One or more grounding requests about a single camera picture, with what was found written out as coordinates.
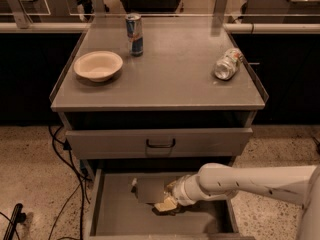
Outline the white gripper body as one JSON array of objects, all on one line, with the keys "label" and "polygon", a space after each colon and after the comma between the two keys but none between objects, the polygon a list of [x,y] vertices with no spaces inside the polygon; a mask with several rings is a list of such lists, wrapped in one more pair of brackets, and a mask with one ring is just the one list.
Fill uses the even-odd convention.
[{"label": "white gripper body", "polygon": [[174,199],[182,206],[193,205],[199,200],[199,184],[196,175],[179,178],[172,189]]}]

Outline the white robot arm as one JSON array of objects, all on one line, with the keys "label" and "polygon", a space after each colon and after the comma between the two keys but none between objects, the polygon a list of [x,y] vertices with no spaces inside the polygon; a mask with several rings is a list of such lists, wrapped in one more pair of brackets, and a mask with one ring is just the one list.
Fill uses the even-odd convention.
[{"label": "white robot arm", "polygon": [[239,191],[299,205],[296,240],[320,240],[320,166],[316,165],[235,168],[208,163],[169,183],[154,208],[165,213],[199,201],[230,199]]}]

